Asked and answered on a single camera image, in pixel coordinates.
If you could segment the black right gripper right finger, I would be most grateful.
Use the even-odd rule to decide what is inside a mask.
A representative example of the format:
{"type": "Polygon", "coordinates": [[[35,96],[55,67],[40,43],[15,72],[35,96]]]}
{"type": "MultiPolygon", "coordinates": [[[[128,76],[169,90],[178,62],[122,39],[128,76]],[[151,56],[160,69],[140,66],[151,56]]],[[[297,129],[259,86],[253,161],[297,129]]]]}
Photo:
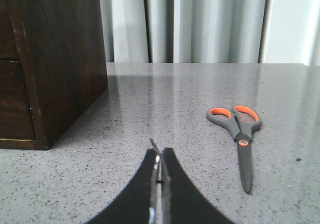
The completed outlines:
{"type": "Polygon", "coordinates": [[[161,207],[164,224],[232,224],[196,188],[172,148],[161,155],[161,207]]]}

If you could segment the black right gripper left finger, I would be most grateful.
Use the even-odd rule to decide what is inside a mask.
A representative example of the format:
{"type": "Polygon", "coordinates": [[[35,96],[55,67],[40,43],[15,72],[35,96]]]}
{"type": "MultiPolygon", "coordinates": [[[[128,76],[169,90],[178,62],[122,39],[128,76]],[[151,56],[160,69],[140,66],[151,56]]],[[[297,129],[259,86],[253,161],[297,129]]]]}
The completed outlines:
{"type": "Polygon", "coordinates": [[[155,224],[160,156],[148,149],[133,178],[89,224],[155,224]]]}

